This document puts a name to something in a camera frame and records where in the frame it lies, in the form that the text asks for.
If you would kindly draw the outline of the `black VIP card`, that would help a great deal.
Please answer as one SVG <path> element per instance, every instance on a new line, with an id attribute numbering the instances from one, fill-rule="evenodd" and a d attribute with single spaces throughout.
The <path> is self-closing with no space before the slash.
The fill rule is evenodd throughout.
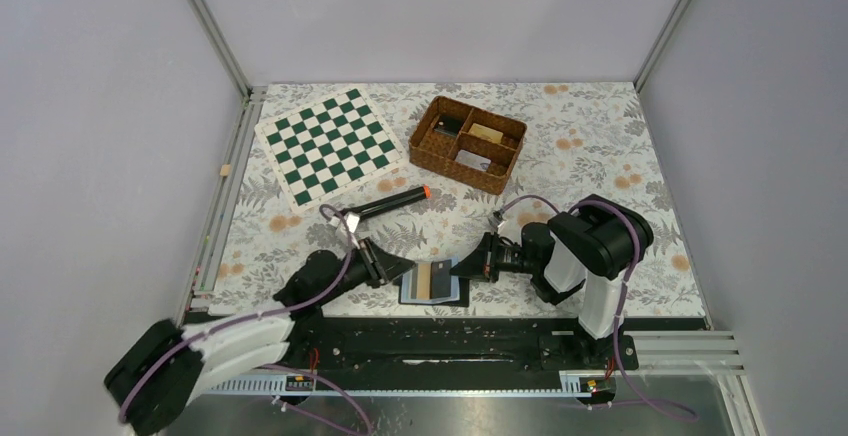
<path id="1" fill-rule="evenodd" d="M 432 262 L 431 300 L 455 301 L 459 298 L 459 282 L 450 271 L 453 259 Z"/>

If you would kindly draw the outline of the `black leather card holder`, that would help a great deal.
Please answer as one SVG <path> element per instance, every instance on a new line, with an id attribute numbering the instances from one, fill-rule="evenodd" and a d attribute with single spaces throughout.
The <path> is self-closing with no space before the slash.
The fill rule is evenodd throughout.
<path id="1" fill-rule="evenodd" d="M 470 304 L 470 281 L 451 274 L 455 258 L 419 262 L 398 280 L 401 305 L 449 306 Z"/>

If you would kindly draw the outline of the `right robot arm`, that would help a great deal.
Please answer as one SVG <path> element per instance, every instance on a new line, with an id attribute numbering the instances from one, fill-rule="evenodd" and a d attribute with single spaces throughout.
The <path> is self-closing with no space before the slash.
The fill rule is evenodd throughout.
<path id="1" fill-rule="evenodd" d="M 643 216 L 592 194 L 545 222 L 523 225 L 518 242 L 497 230 L 484 233 L 450 274 L 486 282 L 502 272 L 527 275 L 536 295 L 553 306 L 583 290 L 573 352 L 583 366 L 597 368 L 613 354 L 610 337 L 622 326 L 625 285 L 653 242 Z"/>

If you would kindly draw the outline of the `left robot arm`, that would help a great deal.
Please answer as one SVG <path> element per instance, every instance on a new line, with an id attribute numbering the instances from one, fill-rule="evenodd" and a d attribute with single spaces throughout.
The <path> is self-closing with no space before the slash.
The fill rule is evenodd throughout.
<path id="1" fill-rule="evenodd" d="M 364 238 L 344 257 L 312 252 L 270 302 L 249 312 L 204 324 L 154 323 L 104 378 L 120 423 L 153 435 L 220 383 L 278 361 L 301 365 L 311 343 L 294 330 L 298 319 L 362 284 L 387 285 L 415 265 Z"/>

